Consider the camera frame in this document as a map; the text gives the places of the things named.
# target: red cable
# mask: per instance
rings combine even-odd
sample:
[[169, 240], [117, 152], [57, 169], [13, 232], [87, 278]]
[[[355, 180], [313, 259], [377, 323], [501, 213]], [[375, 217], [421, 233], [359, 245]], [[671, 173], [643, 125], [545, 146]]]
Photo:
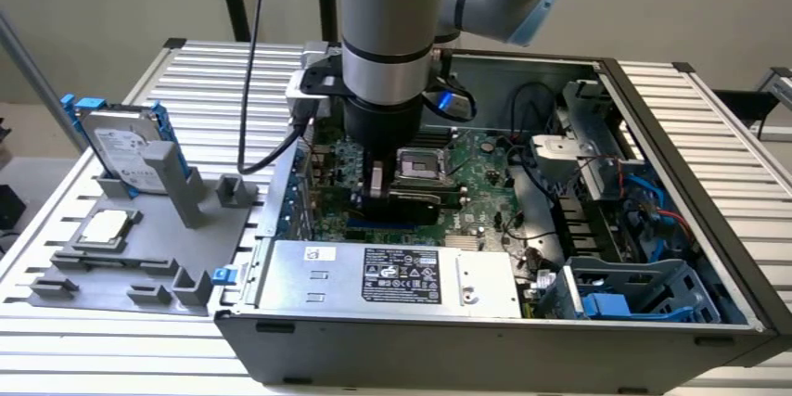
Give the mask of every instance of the red cable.
[[693, 240], [693, 235], [691, 234], [691, 226], [688, 225], [688, 222], [684, 221], [684, 218], [681, 218], [681, 215], [679, 215], [677, 213], [675, 213], [672, 211], [663, 211], [663, 210], [657, 210], [657, 213], [660, 215], [673, 218], [680, 223], [681, 231], [684, 231], [684, 234], [687, 235], [688, 240]]

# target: green circuit board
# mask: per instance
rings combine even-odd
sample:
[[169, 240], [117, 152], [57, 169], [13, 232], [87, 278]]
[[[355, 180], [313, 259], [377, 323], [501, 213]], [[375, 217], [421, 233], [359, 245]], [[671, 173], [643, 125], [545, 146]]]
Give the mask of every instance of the green circuit board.
[[[435, 225], [388, 228], [355, 224], [360, 215], [351, 205], [351, 195], [361, 181], [360, 146], [344, 138], [328, 141], [325, 137], [323, 142], [332, 143], [323, 150], [327, 152], [329, 149], [331, 153], [323, 155], [323, 162], [332, 166], [324, 166], [324, 175], [313, 188], [312, 199], [320, 210], [313, 225], [316, 241], [445, 246], [447, 236], [471, 236], [483, 227], [487, 250], [501, 249], [495, 215], [500, 212], [501, 220], [507, 222], [519, 204], [513, 187], [507, 182], [507, 151], [496, 146], [496, 136], [463, 131], [444, 151], [447, 172], [453, 171], [447, 180], [467, 187], [461, 209], [443, 209]], [[484, 143], [495, 147], [491, 153], [481, 150]]]

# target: motherboard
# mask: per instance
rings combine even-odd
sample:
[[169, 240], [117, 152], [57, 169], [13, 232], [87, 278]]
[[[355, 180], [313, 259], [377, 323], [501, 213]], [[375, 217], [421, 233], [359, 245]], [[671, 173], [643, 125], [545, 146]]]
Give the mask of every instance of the motherboard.
[[400, 151], [397, 184], [432, 180], [445, 187], [431, 189], [443, 200], [436, 224], [415, 225], [365, 221], [352, 206], [363, 181], [363, 149], [343, 135], [337, 139], [325, 135], [312, 154], [313, 239], [503, 250], [513, 240], [503, 237], [501, 226], [519, 212], [519, 204], [508, 174], [508, 144], [499, 144], [500, 137], [444, 129], [423, 133], [417, 147]]

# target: wall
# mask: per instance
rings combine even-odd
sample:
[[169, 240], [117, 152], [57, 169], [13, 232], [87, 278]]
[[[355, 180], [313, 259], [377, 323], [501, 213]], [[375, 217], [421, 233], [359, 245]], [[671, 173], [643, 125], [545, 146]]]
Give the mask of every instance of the wall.
[[[559, 0], [527, 51], [685, 61], [717, 88], [751, 88], [792, 64], [788, 0]], [[476, 36], [469, 48], [503, 49]]]
[[[263, 37], [317, 39], [317, 4], [265, 0]], [[232, 39], [223, 0], [0, 0], [0, 7], [60, 93], [120, 100], [167, 37]], [[791, 23], [784, 0], [560, 0], [529, 51], [685, 60], [712, 85], [748, 88], [768, 66], [792, 63]], [[516, 50], [475, 36], [461, 43]], [[0, 84], [0, 102], [37, 101], [1, 51]]]
[[[0, 0], [59, 93], [121, 100], [169, 36], [232, 39], [223, 0]], [[0, 102], [37, 102], [0, 49]]]

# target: power supply label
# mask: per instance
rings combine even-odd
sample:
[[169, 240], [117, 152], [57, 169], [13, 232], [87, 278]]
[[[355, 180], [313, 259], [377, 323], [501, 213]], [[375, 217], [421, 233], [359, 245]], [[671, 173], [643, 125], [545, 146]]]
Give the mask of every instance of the power supply label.
[[440, 305], [437, 252], [367, 248], [361, 294], [367, 301]]

